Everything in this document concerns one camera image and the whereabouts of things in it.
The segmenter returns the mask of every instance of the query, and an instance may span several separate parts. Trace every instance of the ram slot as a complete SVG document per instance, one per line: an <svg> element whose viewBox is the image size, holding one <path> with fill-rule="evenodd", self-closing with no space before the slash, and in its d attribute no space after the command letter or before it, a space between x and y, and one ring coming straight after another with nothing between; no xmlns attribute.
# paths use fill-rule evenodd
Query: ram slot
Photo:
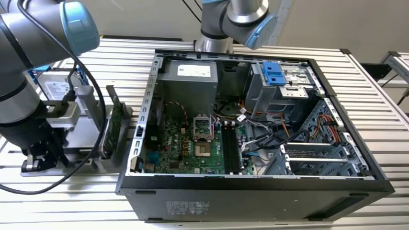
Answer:
<svg viewBox="0 0 409 230"><path fill-rule="evenodd" d="M224 170L227 174L240 173L240 156L238 149L236 127L227 124L222 127Z"/></svg>

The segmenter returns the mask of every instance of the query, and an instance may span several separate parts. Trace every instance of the label sticker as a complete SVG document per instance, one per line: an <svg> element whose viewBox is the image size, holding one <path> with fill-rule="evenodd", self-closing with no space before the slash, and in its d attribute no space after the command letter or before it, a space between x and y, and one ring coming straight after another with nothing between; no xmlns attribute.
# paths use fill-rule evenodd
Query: label sticker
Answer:
<svg viewBox="0 0 409 230"><path fill-rule="evenodd" d="M66 81L47 81L46 87L54 100L63 100L70 91L70 85Z"/></svg>
<svg viewBox="0 0 409 230"><path fill-rule="evenodd" d="M179 65L178 75L210 78L211 77L211 66Z"/></svg>
<svg viewBox="0 0 409 230"><path fill-rule="evenodd" d="M207 215L210 201L167 201L170 215Z"/></svg>
<svg viewBox="0 0 409 230"><path fill-rule="evenodd" d="M238 117L238 121L243 121L246 118L247 118L247 117L246 117L246 115L243 114L243 115L240 115L240 117Z"/></svg>

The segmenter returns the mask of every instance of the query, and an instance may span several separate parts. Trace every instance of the robotic arm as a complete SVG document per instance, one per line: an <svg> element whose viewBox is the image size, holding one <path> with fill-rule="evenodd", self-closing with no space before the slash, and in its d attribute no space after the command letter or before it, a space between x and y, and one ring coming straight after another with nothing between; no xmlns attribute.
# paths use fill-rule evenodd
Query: robotic arm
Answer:
<svg viewBox="0 0 409 230"><path fill-rule="evenodd" d="M234 39L259 49L271 38L278 16L268 12L268 0L203 0L200 52L231 53Z"/></svg>
<svg viewBox="0 0 409 230"><path fill-rule="evenodd" d="M0 0L7 13L0 15L0 134L22 147L28 159L23 172L35 172L64 165L64 129L47 122L47 102L40 100L24 71L70 57L58 43L34 25L18 8L18 0ZM94 19L79 2L58 0L26 1L26 9L79 56L99 46ZM55 103L58 107L67 103Z"/></svg>

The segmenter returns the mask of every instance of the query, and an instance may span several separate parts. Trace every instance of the metal frame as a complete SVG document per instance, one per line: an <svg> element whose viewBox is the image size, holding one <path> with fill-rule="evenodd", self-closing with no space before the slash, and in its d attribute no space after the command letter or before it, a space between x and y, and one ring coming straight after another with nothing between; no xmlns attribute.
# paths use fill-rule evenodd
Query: metal frame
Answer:
<svg viewBox="0 0 409 230"><path fill-rule="evenodd" d="M148 80L155 49L192 50L191 42L116 40L103 39L100 47L82 55L82 60L102 87L114 84L122 101L134 107L130 133L135 133L138 113L142 109L142 98ZM172 228L172 229L282 229L282 228L332 228L341 230L405 230L409 228L409 132L407 122L400 119L397 111L376 85L359 72L339 49L316 49L300 47L266 46L250 50L235 45L236 54L263 56L288 56L313 58L337 93L339 101L348 111L348 116L360 135L380 163L385 175L396 189L393 196L379 200L336 222L224 222L224 223L163 223L150 224L138 221L130 203L115 191L118 175L78 174L54 189L52 193L39 196L3 194L0 208L8 210L0 218L7 229L55 229L83 228L84 221L92 221L100 228ZM66 65L72 67L72 60ZM0 153L0 182L19 189L40 189L60 177L23 178L19 175L22 164L19 149L4 144Z"/></svg>

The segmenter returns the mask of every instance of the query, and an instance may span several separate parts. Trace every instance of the slotted aluminum profile surface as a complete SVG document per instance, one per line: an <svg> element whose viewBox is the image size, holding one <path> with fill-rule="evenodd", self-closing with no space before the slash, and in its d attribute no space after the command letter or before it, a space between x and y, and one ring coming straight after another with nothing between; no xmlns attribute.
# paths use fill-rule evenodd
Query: slotted aluminum profile surface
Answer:
<svg viewBox="0 0 409 230"><path fill-rule="evenodd" d="M80 59L98 79L107 102L106 86L114 84L120 100L134 108L130 140L134 138L155 49L194 50L191 42L102 39L100 47ZM250 50L235 46L236 54L313 58L337 93L351 120L396 189L389 197L361 208L335 222L222 222L148 224L138 216L124 196L115 194L118 174L76 174L51 192L24 196L0 191L2 229L58 229L130 227L147 229L409 229L409 122L403 111L377 86L355 57L339 49L266 46ZM72 68L67 59L56 67ZM22 177L24 155L0 139L0 183L23 190L38 190L60 176Z"/></svg>

